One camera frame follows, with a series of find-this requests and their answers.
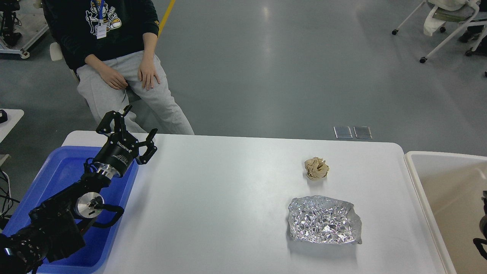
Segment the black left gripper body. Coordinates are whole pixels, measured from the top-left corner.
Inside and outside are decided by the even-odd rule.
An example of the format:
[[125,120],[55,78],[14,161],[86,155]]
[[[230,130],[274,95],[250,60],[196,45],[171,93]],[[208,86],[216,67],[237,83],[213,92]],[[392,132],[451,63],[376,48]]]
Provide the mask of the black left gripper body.
[[93,159],[94,166],[99,169],[111,169],[113,176],[122,178],[134,159],[139,156],[137,143],[138,139],[130,133],[115,132],[111,134]]

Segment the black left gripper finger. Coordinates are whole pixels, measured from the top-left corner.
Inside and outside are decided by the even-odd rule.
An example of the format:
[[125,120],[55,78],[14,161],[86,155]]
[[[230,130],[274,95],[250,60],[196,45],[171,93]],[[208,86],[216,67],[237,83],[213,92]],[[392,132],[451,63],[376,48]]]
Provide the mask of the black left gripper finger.
[[122,110],[112,110],[107,112],[97,125],[95,131],[98,134],[105,136],[109,136],[117,132],[128,133],[125,124],[125,117],[127,116],[127,114],[129,114],[129,111],[131,111],[131,109],[132,105],[127,105]]
[[152,129],[143,142],[137,142],[135,144],[136,148],[146,147],[146,151],[144,152],[144,154],[138,155],[135,158],[138,165],[143,165],[148,163],[156,153],[157,147],[155,146],[153,139],[157,132],[158,132],[157,128]]

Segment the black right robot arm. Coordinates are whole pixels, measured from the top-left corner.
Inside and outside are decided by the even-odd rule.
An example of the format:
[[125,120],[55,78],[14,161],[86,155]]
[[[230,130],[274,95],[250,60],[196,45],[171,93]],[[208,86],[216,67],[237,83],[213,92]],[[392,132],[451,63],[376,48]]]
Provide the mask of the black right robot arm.
[[479,222],[479,229],[484,238],[473,238],[473,244],[476,246],[480,255],[487,260],[487,252],[485,251],[484,245],[487,244],[487,191],[482,191],[482,201],[483,201],[483,210],[485,215],[481,218]]

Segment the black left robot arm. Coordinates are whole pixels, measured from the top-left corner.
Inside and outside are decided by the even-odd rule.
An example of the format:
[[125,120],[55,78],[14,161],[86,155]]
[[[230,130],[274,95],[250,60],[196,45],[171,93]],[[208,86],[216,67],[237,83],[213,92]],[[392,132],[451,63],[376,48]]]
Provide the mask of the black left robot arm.
[[96,132],[107,136],[107,142],[94,158],[86,159],[78,182],[33,208],[28,226],[12,236],[1,235],[2,274],[35,274],[43,260],[62,260],[83,248],[90,228],[110,228],[122,217],[124,209],[107,204],[101,190],[114,177],[122,178],[134,160],[146,164],[157,151],[156,128],[143,142],[127,130],[124,118],[131,109],[127,105],[104,115]]

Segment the person's right hand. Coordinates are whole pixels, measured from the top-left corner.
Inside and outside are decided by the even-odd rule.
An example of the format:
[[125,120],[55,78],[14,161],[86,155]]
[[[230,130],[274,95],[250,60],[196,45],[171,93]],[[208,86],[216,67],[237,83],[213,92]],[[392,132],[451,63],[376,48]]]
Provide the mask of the person's right hand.
[[128,87],[125,78],[117,70],[111,67],[102,67],[99,70],[99,74],[102,80],[115,90],[124,90]]

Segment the person's left hand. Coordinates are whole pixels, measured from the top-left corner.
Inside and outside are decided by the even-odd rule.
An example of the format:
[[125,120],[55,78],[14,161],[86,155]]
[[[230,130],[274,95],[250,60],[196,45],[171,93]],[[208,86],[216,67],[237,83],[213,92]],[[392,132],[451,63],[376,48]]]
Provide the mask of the person's left hand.
[[141,64],[138,69],[138,78],[142,84],[142,88],[146,90],[153,89],[155,88],[156,84],[161,83],[153,58],[142,57]]

